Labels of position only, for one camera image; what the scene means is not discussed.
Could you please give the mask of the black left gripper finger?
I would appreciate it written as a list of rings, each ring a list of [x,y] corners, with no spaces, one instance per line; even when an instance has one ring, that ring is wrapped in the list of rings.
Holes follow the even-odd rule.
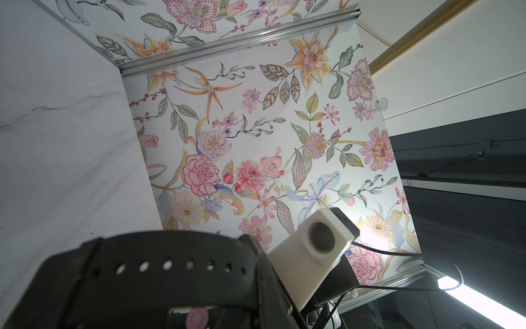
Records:
[[[258,309],[252,311],[251,327],[308,328],[257,238],[243,234],[238,240],[248,245],[256,255]]]

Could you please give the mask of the black band wristwatch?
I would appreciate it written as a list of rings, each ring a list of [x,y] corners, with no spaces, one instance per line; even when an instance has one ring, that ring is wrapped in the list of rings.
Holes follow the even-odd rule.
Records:
[[[172,308],[259,309],[257,258],[217,234],[98,238],[46,259],[6,328],[161,328]]]

